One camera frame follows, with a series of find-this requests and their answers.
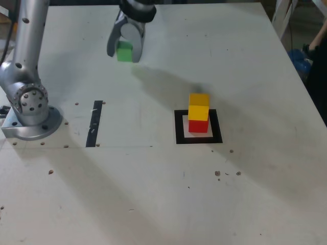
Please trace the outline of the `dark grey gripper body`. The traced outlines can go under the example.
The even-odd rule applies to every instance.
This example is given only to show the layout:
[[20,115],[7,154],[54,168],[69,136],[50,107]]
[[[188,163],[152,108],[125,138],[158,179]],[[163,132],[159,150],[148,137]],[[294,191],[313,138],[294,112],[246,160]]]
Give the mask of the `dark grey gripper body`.
[[145,32],[145,25],[146,25],[145,23],[141,23],[136,20],[133,20],[129,18],[127,15],[125,15],[122,11],[119,11],[114,23],[114,28],[118,29],[118,32],[120,33],[121,27],[127,23],[134,25],[139,30],[140,33]]

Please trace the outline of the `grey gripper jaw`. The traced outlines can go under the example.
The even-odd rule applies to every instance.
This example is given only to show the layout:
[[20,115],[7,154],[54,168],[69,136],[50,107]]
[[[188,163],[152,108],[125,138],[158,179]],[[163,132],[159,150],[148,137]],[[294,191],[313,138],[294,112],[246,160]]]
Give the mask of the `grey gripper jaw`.
[[107,55],[113,57],[115,55],[115,51],[118,45],[118,41],[121,37],[121,24],[115,24],[112,28],[112,31],[109,35],[109,39],[107,42]]
[[122,37],[132,44],[132,62],[138,63],[143,53],[145,23],[128,22],[121,27]]

